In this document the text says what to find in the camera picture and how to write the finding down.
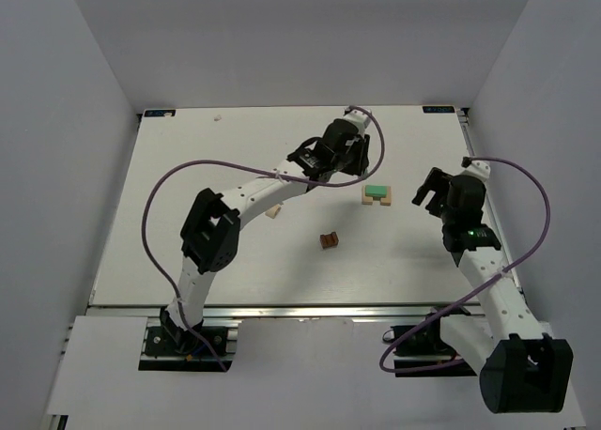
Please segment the green rectangular block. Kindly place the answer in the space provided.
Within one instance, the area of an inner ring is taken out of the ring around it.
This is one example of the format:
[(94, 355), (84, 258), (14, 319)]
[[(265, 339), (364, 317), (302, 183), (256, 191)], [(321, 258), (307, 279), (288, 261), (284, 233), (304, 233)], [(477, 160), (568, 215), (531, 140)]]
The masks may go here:
[(388, 196), (388, 187), (382, 185), (366, 185), (364, 187), (366, 197), (373, 199), (386, 198)]

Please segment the beige arch block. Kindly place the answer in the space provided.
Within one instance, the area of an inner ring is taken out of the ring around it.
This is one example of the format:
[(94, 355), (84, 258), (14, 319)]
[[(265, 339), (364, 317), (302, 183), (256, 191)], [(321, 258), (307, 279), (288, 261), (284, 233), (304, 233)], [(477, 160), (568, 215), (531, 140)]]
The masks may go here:
[(265, 215), (271, 219), (275, 219), (278, 216), (278, 214), (280, 213), (281, 209), (282, 209), (282, 206), (280, 204), (275, 205), (275, 206), (271, 207), (270, 209), (268, 209), (265, 212)]

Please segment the brown notched block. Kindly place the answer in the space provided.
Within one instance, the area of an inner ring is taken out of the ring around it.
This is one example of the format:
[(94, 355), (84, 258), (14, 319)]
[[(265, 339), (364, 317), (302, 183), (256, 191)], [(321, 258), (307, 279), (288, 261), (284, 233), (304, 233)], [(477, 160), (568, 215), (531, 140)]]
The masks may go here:
[(323, 250), (336, 248), (339, 244), (339, 237), (336, 232), (331, 232), (329, 234), (321, 234), (319, 236), (319, 243)]

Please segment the tan rectangular wood block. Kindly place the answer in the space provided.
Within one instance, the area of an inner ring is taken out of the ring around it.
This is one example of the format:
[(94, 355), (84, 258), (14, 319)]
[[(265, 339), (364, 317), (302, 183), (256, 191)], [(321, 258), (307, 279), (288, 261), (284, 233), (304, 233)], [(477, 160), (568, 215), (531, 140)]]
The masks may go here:
[(374, 198), (367, 194), (366, 186), (362, 186), (362, 204), (371, 206), (374, 203)]

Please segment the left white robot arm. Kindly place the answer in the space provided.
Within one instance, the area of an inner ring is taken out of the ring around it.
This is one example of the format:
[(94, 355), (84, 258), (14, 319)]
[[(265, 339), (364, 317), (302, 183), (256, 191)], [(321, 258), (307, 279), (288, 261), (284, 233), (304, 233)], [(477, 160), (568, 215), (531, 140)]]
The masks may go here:
[(235, 258), (239, 234), (250, 221), (285, 200), (328, 184), (336, 173), (364, 177), (369, 160), (370, 117), (352, 109), (307, 141), (276, 168), (224, 192), (199, 192), (186, 217), (182, 239), (182, 271), (178, 295), (161, 312), (162, 326), (181, 346), (200, 331), (203, 309), (216, 273)]

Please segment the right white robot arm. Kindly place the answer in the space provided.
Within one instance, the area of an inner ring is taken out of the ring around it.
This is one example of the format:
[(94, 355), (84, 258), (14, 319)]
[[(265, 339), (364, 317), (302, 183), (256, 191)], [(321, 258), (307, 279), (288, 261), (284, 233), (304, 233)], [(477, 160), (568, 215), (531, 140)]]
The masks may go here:
[(442, 242), (455, 265), (476, 289), (489, 329), (448, 312), (439, 338), (478, 376), (493, 413), (558, 413), (568, 389), (573, 351), (553, 338), (533, 316), (518, 291), (501, 242), (483, 222), (489, 167), (476, 162), (458, 175), (434, 167), (413, 204), (442, 221)]

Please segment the right blue corner label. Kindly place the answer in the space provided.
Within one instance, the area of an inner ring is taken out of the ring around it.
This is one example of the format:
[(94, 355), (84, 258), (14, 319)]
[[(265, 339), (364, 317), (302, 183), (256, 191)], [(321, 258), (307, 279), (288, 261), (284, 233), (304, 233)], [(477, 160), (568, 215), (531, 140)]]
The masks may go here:
[(455, 108), (451, 105), (424, 105), (422, 107), (425, 114), (454, 114)]

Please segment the blue corner label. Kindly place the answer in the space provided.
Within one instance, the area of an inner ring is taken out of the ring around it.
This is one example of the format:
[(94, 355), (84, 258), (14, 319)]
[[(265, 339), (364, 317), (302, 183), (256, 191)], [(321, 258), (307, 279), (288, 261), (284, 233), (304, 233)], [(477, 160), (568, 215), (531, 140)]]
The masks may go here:
[(422, 107), (425, 114), (454, 114), (455, 108), (451, 105), (424, 105)]
[(143, 118), (163, 118), (163, 117), (173, 117), (176, 115), (175, 109), (154, 109), (154, 110), (145, 110), (143, 113)]

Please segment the left blue corner label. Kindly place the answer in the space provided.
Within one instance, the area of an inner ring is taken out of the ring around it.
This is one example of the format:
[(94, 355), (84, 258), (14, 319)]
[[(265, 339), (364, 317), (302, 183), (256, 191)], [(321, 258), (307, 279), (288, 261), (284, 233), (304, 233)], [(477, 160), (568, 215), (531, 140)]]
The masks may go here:
[(143, 113), (143, 118), (163, 118), (163, 117), (173, 117), (176, 115), (175, 109), (154, 109), (154, 110), (145, 110)]

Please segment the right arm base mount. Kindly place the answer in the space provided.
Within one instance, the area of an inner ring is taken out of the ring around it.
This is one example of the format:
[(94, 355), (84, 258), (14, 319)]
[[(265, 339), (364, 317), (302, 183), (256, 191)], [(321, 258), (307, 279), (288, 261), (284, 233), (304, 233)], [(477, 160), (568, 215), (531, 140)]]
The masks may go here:
[[(414, 326), (444, 308), (444, 305), (431, 308), (400, 308), (402, 314), (386, 315), (390, 327), (382, 334), (384, 345), (391, 345), (404, 336)], [(428, 324), (409, 336), (392, 352), (393, 369), (396, 378), (460, 378), (476, 374), (458, 352), (440, 337), (441, 319)]]

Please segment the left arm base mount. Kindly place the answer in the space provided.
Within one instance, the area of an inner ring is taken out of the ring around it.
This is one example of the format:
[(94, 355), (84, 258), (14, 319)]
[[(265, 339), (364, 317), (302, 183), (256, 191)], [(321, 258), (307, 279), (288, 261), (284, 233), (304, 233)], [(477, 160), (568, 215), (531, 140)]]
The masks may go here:
[(159, 313), (159, 323), (146, 327), (139, 371), (224, 373), (232, 364), (236, 353), (238, 330), (227, 326), (205, 326), (193, 328), (201, 334), (216, 352), (220, 364), (208, 345), (188, 330), (177, 327), (165, 308)]

